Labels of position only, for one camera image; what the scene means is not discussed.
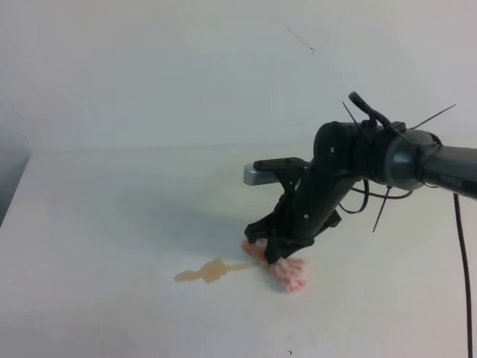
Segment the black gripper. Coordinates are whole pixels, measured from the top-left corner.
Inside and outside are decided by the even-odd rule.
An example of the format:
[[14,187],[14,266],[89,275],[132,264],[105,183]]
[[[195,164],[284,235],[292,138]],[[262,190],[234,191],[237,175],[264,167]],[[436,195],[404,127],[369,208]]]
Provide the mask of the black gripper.
[[268,219],[250,223],[244,231],[249,244],[266,239],[268,264],[286,259],[312,246],[315,237],[340,218],[336,207],[353,187],[353,174],[346,160],[300,158],[267,161],[284,188],[284,194]]

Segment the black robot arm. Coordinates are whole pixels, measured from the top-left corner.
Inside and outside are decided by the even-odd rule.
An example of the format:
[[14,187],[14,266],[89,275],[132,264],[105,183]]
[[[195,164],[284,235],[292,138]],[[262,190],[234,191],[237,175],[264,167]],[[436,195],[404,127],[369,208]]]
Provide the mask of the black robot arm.
[[356,92],[349,99],[368,118],[321,126],[310,161],[286,157],[244,168],[247,185],[279,182],[284,189],[273,211],[244,231],[249,243],[266,239],[269,263],[313,245],[317,235],[336,226],[338,205],[360,180],[408,192],[430,184],[476,197],[474,148],[445,146],[434,134],[391,122]]

